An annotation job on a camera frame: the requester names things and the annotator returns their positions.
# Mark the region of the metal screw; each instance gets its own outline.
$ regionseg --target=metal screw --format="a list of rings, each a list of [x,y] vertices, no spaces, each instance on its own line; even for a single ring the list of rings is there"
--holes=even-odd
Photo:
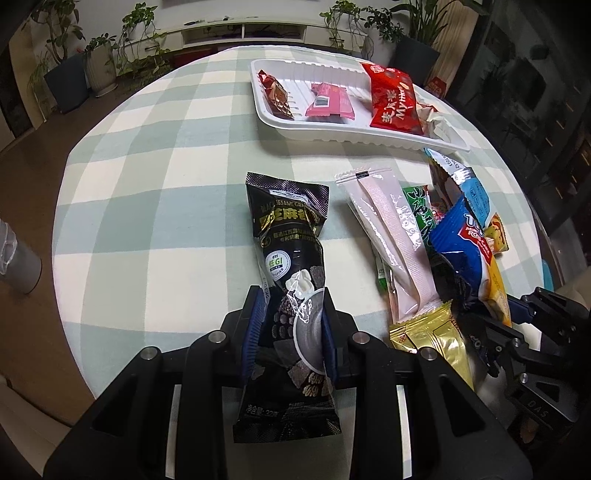
[[[211,343],[222,343],[226,339],[226,334],[221,330],[215,330],[209,334],[207,339]]]
[[[155,346],[142,348],[142,351],[139,353],[139,356],[144,360],[152,360],[156,355],[158,355],[158,349]]]
[[[437,358],[437,350],[431,348],[430,346],[426,346],[424,348],[421,348],[421,356],[425,360],[435,360]]]
[[[364,345],[369,342],[369,335],[365,332],[355,332],[353,334],[353,341]]]

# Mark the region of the black snack package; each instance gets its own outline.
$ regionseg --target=black snack package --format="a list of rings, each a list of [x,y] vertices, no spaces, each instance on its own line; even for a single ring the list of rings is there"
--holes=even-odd
[[[317,237],[328,213],[329,188],[248,173],[246,192],[267,312],[234,441],[340,433],[322,357],[324,261]]]

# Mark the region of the wooden floor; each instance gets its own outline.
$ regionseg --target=wooden floor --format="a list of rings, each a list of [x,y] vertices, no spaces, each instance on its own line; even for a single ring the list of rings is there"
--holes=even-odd
[[[35,290],[20,295],[0,282],[0,374],[41,410],[74,423],[93,397],[61,327],[51,271],[51,235],[67,156],[76,143],[129,95],[114,90],[0,153],[0,218],[43,262]]]

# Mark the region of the table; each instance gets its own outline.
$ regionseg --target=table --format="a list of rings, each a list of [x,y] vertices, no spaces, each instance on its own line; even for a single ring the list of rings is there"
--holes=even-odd
[[[242,307],[249,286],[260,283],[247,171],[329,185],[320,237],[326,284],[360,330],[387,338],[388,303],[375,286],[369,241],[334,175],[372,162],[390,166],[402,186],[425,184],[426,158],[376,145],[286,140],[254,110],[249,65],[263,57],[362,70],[352,57],[306,48],[231,48],[148,85],[70,153],[56,209],[53,273],[64,331],[94,395],[144,346],[182,348],[218,328],[228,311]],[[473,167],[503,220],[511,249],[498,260],[507,291],[532,292],[543,276],[525,196],[485,137],[430,99],[470,145],[470,153],[455,157]],[[537,346],[539,337],[528,338]],[[339,414],[344,422],[346,414]]]

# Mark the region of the curtain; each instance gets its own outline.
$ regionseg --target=curtain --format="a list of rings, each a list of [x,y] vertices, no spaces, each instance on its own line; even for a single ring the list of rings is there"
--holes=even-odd
[[[439,0],[439,7],[443,7],[448,1]],[[478,20],[478,14],[464,7],[460,2],[453,2],[447,7],[445,19],[447,27],[439,34],[433,45],[441,55],[431,70],[429,80],[439,77],[449,88],[474,32],[476,20]]]

